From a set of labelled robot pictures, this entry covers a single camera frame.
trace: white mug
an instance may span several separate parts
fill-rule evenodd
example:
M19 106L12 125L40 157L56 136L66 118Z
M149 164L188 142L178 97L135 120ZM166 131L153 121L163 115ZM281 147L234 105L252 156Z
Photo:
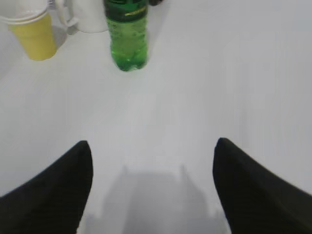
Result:
M66 19L65 2L70 20ZM55 0L58 16L67 27L75 26L85 33L100 33L108 29L103 0Z

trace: yellow cup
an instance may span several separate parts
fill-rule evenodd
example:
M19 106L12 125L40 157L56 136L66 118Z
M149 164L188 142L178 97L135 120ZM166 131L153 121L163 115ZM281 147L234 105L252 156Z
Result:
M52 33L52 21L49 13L45 12L36 19L8 24L23 46L28 57L32 60L51 58L57 51Z

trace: white plastic cup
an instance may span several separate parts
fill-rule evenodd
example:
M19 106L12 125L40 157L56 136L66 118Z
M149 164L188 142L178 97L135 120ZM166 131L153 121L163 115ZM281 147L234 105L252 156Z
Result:
M5 23L29 21L47 9L48 0L0 0L0 20Z
M0 0L0 20L8 25L32 60L57 51L47 0Z

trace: mug handle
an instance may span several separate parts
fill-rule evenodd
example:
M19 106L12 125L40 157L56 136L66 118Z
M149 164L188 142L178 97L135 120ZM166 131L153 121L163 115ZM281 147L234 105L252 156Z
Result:
M65 25L66 27L71 27L74 26L76 23L78 23L78 18L72 17L70 20L66 20L65 18L65 5L66 0L55 0L55 5L58 10L58 17L60 22Z

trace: white table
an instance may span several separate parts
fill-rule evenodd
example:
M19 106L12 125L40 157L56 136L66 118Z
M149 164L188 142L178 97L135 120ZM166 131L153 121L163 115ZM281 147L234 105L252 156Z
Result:
M0 194L86 139L95 176L80 233L222 234L219 137L312 194L311 10L165 0L150 8L150 60L130 73L108 32L68 36L35 62L2 30Z

